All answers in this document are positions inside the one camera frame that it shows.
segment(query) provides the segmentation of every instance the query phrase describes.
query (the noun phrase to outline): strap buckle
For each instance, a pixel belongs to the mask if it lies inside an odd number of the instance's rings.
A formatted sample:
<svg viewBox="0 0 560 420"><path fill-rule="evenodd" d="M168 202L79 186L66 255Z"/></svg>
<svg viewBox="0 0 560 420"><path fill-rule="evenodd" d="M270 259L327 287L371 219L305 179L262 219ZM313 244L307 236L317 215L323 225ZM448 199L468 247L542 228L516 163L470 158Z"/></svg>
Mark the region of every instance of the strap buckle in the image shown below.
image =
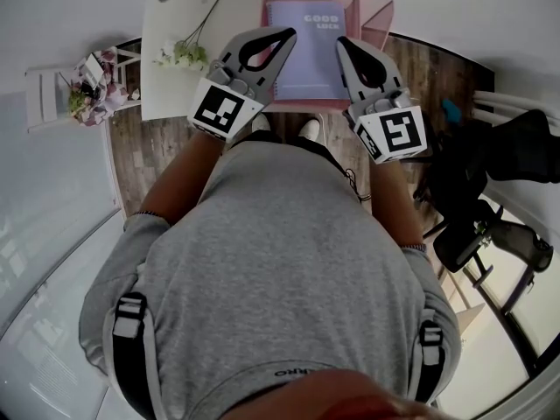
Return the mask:
<svg viewBox="0 0 560 420"><path fill-rule="evenodd" d="M427 320L420 330L420 345L422 347L440 347L444 343L441 328L435 322Z"/></svg>
<svg viewBox="0 0 560 420"><path fill-rule="evenodd" d="M144 332L146 297L139 292L125 294L116 303L113 335L134 340Z"/></svg>

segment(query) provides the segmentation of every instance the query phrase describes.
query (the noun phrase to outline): notebook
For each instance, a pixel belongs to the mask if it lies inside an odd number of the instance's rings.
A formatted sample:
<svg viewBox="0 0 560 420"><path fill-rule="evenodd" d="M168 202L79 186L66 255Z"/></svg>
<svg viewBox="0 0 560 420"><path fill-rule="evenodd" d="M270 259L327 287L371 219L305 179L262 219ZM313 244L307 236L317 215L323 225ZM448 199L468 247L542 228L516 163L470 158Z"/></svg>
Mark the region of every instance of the notebook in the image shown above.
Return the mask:
<svg viewBox="0 0 560 420"><path fill-rule="evenodd" d="M278 75L275 100L344 100L336 40L346 35L344 7L338 2L268 3L269 26L291 26L297 43Z"/></svg>

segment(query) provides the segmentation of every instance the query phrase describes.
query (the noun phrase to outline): teal object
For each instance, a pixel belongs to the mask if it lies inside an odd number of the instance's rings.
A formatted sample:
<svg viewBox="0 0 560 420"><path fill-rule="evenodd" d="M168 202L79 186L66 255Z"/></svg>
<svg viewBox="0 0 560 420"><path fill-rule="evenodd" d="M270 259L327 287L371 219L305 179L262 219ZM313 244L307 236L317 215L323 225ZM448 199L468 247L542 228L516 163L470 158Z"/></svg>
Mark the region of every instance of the teal object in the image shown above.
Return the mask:
<svg viewBox="0 0 560 420"><path fill-rule="evenodd" d="M463 114L461 113L461 109L458 108L453 103L453 101L445 98L443 101L441 101L441 107L444 108L445 120L448 123L455 123L455 124L461 123L461 118Z"/></svg>

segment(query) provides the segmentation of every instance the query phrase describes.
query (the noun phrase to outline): white table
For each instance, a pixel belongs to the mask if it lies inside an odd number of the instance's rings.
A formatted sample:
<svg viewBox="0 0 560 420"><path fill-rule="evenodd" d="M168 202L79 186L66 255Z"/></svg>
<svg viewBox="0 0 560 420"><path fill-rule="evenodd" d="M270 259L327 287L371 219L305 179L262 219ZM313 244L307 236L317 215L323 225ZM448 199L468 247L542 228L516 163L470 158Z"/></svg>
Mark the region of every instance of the white table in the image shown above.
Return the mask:
<svg viewBox="0 0 560 420"><path fill-rule="evenodd" d="M216 0L146 0L142 34L142 119L186 116L200 75L154 63L167 39L181 40L193 32ZM261 25L263 0L220 0L200 37L215 59L228 41Z"/></svg>

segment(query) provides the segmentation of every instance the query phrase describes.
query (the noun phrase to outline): wrist bracelet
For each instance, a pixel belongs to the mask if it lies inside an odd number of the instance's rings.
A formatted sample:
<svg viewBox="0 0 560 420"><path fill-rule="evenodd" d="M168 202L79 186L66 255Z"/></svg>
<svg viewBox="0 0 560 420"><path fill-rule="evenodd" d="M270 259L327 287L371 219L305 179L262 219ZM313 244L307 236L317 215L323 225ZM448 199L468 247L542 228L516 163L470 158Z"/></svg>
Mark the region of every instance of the wrist bracelet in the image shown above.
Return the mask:
<svg viewBox="0 0 560 420"><path fill-rule="evenodd" d="M428 247L425 244L411 244L409 246L402 246L403 249L416 249L422 253L426 253Z"/></svg>
<svg viewBox="0 0 560 420"><path fill-rule="evenodd" d="M154 212L148 212L148 211L144 211L144 212L134 212L134 213L132 214L132 216L134 216L135 214L149 214L150 216L157 216L158 218L165 219L163 216L161 216L161 215L159 215L159 214L157 214L157 213L154 213Z"/></svg>

